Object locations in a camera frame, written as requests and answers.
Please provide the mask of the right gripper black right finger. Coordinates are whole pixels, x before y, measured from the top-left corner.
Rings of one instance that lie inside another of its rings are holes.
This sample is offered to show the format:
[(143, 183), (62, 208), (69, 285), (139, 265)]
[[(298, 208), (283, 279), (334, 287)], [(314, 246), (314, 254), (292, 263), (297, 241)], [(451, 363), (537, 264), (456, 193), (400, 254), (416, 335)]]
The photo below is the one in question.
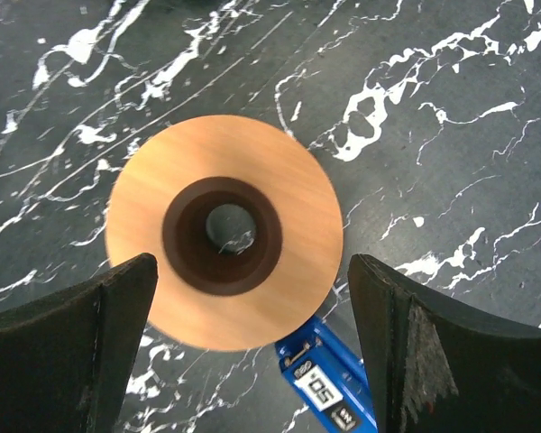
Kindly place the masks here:
[(541, 328), (494, 316), (368, 254), (348, 282), (381, 432), (541, 432)]

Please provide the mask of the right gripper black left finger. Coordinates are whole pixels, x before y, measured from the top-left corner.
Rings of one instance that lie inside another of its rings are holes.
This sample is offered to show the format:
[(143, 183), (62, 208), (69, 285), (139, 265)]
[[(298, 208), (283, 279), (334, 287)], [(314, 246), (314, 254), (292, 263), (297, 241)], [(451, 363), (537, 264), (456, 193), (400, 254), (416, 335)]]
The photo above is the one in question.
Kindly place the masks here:
[(158, 280), (139, 254), (0, 312), (0, 432), (110, 432)]

